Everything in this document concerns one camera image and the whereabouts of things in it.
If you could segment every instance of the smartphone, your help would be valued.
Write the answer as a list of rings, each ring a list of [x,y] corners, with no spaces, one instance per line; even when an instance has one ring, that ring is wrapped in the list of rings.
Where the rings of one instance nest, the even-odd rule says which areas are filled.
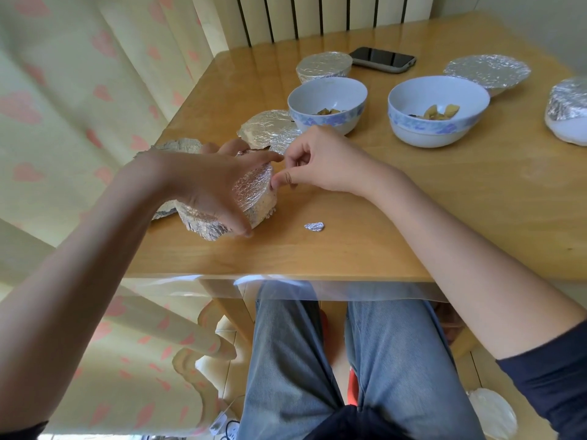
[[[364,46],[352,51],[350,56],[353,58],[353,63],[358,66],[367,66],[367,68],[394,74],[404,73],[415,64],[414,56]]]

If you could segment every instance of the forearm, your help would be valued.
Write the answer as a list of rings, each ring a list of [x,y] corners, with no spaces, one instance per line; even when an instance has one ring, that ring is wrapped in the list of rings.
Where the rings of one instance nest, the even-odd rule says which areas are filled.
[[[0,432],[53,413],[162,201],[155,183],[126,167],[0,303]]]
[[[495,356],[538,347],[587,317],[586,310],[437,205],[400,171],[379,165],[365,196]]]

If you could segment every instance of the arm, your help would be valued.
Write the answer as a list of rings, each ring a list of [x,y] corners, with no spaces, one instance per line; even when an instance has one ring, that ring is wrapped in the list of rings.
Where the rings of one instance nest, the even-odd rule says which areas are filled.
[[[541,346],[587,311],[436,204],[404,173],[328,128],[311,128],[285,154],[273,187],[310,183],[365,197],[395,224],[473,333],[505,358]]]
[[[281,157],[234,140],[218,154],[150,151],[126,165],[89,216],[0,302],[0,432],[55,411],[157,208],[180,199],[239,234],[251,227],[232,186]],[[208,146],[207,152],[217,148]]]

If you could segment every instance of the phone screen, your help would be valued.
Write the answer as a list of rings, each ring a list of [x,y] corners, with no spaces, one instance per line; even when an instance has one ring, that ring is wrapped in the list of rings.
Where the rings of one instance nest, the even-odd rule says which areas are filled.
[[[374,49],[372,47],[360,47],[352,51],[350,56],[357,60],[371,61],[386,66],[393,66],[394,68],[403,68],[410,60],[414,59],[414,56]]]

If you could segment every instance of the wall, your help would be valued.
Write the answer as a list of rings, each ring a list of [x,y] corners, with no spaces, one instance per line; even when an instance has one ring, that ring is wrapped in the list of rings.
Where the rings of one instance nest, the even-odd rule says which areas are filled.
[[[434,0],[433,17],[483,10],[578,73],[587,73],[587,0]]]

